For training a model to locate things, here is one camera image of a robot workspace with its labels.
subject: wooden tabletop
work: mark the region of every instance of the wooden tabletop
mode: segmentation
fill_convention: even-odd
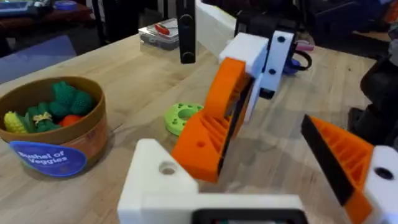
[[[373,60],[316,47],[313,66],[284,77],[272,100],[260,99],[249,124],[231,142],[219,182],[201,182],[203,192],[299,194],[310,223],[345,223],[346,218],[300,134],[308,113],[346,127],[348,110],[368,103],[359,81]],[[178,51],[141,45],[138,36],[107,45],[0,86],[0,95],[32,80],[78,75],[97,81],[106,94],[109,146],[104,158],[72,179],[24,170],[0,143],[2,224],[119,223],[116,213],[136,142],[154,138],[171,150],[163,115],[177,102],[203,103],[218,69],[202,51],[181,65]]]

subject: blue label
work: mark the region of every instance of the blue label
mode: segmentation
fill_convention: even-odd
[[[84,153],[70,147],[25,141],[12,141],[10,146],[25,163],[51,176],[76,174],[87,162]]]

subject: clear plastic case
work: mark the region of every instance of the clear plastic case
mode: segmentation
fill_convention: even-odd
[[[176,49],[179,46],[176,18],[162,21],[160,22],[160,24],[168,28],[168,30],[170,31],[169,35],[159,33],[155,29],[155,25],[151,25],[138,30],[141,41],[165,50]]]

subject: cardboard bowl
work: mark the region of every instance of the cardboard bowl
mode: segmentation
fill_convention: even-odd
[[[37,106],[43,101],[53,101],[52,85],[60,81],[89,93],[94,99],[94,109],[78,122],[53,131],[31,134],[6,131],[3,119],[8,111],[16,111],[24,116],[28,107]],[[72,147],[84,153],[86,168],[95,164],[104,153],[107,141],[106,127],[103,90],[96,82],[87,78],[57,77],[36,80],[15,88],[0,98],[0,138],[6,142],[28,141]]]

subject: green ring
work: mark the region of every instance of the green ring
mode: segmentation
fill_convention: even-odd
[[[176,103],[171,106],[164,115],[166,129],[176,136],[180,136],[188,119],[196,112],[203,109],[197,103]]]

